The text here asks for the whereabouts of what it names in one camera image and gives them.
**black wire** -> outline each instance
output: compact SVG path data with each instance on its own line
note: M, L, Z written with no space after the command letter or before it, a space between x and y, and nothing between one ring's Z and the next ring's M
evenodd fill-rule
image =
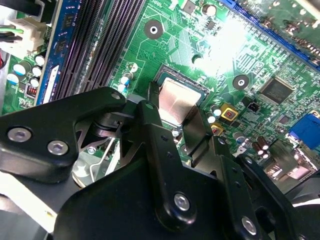
M20 41L20 40L22 40L22 37L20 36L0 37L0 42L13 42L13 41Z
M15 34L13 32L1 32L0 33L0 38L2 37L10 37L10 36L14 36Z

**yellow component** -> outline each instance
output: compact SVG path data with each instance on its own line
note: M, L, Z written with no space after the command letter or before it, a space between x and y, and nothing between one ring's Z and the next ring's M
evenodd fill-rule
M224 131L224 128L217 122L211 125L211 129L212 129L213 135L215 136L220 136Z
M222 112L221 117L224 119L227 119L228 121L233 121L238 116L238 111L234 108L234 106L224 103L220 107L220 110Z

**white label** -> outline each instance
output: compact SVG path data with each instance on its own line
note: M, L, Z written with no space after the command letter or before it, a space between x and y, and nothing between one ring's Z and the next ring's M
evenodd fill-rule
M55 68L53 68L51 70L48 86L46 88L44 99L43 99L44 104L49 102L49 99L50 99L51 93L52 93L52 89L54 88L54 84L55 84L56 77L58 74L58 69L59 69L59 65L57 65Z

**black mounting arm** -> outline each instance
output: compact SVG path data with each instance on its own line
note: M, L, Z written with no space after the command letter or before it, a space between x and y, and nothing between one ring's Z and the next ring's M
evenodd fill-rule
M317 239L252 159L234 161L197 107L183 126L192 167L157 99L126 100L109 87L5 115L0 126L0 170L48 190L66 183L79 150L120 139L121 168L65 202L54 239Z

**green circuit board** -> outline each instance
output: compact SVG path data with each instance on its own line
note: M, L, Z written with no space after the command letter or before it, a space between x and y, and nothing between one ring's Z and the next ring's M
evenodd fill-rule
M131 71L134 77L123 94L146 97L149 82L156 81L162 65L178 71L210 91L200 108L209 111L212 104L229 103L238 111L237 127L217 121L224 128L222 136L230 144L232 153L239 147L233 138L234 132L240 131L252 141L264 136L272 143L276 139L284 140L288 129L303 115L311 110L320 111L318 72L218 1L187 2L195 5L191 14L182 9L178 1L146 1L118 62L111 87L117 89L123 74ZM215 16L204 15L203 4L213 4ZM147 36L145 26L149 21L161 23L163 33L157 39ZM211 22L214 26L208 29ZM203 56L201 66L193 64L195 55ZM244 90L233 87L238 75L249 77L249 85ZM292 88L292 93L281 104L260 94L262 87L275 77ZM245 96L257 101L258 112L241 103ZM284 124L279 122L282 115L288 117ZM178 144L178 149L183 143L182 140Z
M236 0L266 28L311 56L320 65L320 21L316 8L301 0Z
M17 19L20 19L20 18L25 18L26 15L21 12L18 12L16 17L17 17ZM44 37L44 44L42 46L41 51L44 51L45 49L47 49L50 35L51 35L51 27L47 27L45 37ZM9 65L7 74L13 73L14 65L20 63L23 60L30 63L31 66L36 65L35 60L34 60L36 54L37 54L36 52L31 53L31 54L25 56L23 59L20 59L18 57L11 55L10 59L7 63ZM33 76L33 74L31 72L28 72L24 76L23 80L21 80L20 82L22 84L27 84L29 79L32 76ZM18 84L11 84L8 81L6 82L2 115L13 113L13 112L24 110L24 109L28 109L28 108L31 108L35 105L34 98L26 96L24 92L25 92L25 89L19 87Z

